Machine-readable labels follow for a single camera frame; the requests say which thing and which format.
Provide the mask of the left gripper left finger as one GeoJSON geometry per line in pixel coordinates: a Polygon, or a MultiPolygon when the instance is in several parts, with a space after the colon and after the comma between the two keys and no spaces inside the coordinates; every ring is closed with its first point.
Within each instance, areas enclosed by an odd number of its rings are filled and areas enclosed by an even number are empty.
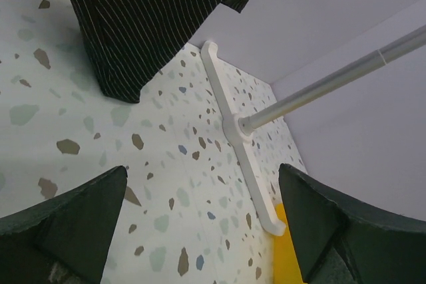
{"type": "Polygon", "coordinates": [[[1,218],[2,283],[100,283],[127,187],[116,166],[1,218]]]}

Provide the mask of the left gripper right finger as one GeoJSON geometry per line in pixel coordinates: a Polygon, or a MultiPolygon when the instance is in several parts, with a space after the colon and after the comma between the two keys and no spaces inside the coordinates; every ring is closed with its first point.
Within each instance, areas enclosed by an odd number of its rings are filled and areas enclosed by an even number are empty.
{"type": "Polygon", "coordinates": [[[424,283],[425,222],[392,213],[281,164],[279,186],[306,283],[424,283]]]}

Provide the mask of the black pinstriped underwear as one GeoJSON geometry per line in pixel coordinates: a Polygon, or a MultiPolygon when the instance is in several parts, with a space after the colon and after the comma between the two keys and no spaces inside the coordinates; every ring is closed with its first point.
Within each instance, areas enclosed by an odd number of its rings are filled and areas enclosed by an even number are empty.
{"type": "Polygon", "coordinates": [[[129,104],[218,5],[249,0],[71,0],[101,92],[129,104]]]}

